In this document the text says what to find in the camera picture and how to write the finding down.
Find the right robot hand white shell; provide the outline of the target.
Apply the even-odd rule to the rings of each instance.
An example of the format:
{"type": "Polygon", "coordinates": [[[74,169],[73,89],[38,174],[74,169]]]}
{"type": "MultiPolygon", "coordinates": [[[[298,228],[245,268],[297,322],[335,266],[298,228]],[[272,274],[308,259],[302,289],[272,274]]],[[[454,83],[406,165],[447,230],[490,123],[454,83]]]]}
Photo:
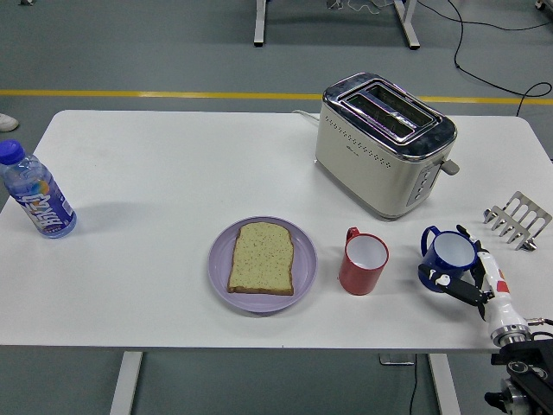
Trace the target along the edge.
{"type": "Polygon", "coordinates": [[[514,309],[503,272],[494,256],[468,231],[427,227],[422,234],[420,282],[478,309],[498,347],[530,339],[528,322],[514,309]]]}

